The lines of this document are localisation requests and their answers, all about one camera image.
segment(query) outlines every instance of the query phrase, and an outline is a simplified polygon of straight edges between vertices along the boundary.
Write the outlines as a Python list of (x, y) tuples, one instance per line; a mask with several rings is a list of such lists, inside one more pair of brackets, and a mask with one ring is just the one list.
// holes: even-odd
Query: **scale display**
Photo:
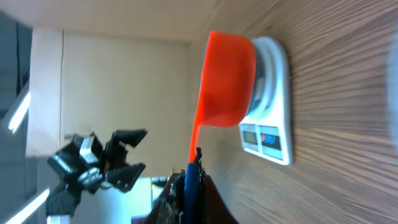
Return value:
[(244, 142), (247, 142), (249, 144), (257, 144), (257, 137), (255, 133), (243, 131), (243, 139)]

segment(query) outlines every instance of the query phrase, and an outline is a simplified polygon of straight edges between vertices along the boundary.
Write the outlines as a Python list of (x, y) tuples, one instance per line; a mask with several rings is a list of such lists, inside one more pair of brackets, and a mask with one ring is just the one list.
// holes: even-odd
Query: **orange measuring cup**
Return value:
[(256, 52), (249, 39), (210, 32), (193, 122), (189, 163), (195, 160), (202, 125), (230, 127), (243, 120), (249, 108), (255, 73)]

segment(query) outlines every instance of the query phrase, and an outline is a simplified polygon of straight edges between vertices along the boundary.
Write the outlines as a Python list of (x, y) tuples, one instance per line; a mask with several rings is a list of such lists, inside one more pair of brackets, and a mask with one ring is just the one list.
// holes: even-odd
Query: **beige wall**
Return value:
[[(41, 75), (34, 70), (31, 77)], [(129, 162), (146, 163), (144, 175), (168, 175), (172, 166), (186, 166), (190, 139), (187, 45), (66, 32), (60, 77), (61, 145), (66, 134), (94, 131), (104, 144), (116, 129), (146, 128), (149, 133), (129, 153)], [(36, 87), (31, 89), (50, 88)], [(29, 122), (36, 120), (29, 117)]]
[(32, 27), (191, 41), (219, 0), (2, 0), (0, 10)]

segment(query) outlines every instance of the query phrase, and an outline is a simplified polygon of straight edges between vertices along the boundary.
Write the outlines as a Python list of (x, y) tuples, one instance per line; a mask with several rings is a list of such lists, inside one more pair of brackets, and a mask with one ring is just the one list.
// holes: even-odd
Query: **white scale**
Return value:
[(242, 147), (281, 165), (293, 163), (290, 73), (283, 47), (271, 37), (252, 40), (257, 50), (254, 92), (240, 122)]

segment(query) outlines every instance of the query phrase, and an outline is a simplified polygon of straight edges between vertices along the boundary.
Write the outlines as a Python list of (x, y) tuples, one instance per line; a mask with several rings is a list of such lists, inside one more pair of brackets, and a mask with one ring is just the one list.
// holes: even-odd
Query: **fluorescent light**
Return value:
[(10, 129), (13, 134), (17, 131), (19, 125), (21, 125), (22, 120), (24, 119), (26, 112), (29, 109), (29, 105), (30, 92), (27, 92), (26, 96), (22, 100), (22, 103), (19, 105), (17, 111), (12, 116), (10, 123), (8, 124), (8, 129)]
[(12, 217), (6, 224), (20, 224), (30, 217), (47, 199), (50, 194), (50, 189), (46, 189), (37, 196), (31, 203), (26, 205), (20, 212), (18, 212), (14, 217)]

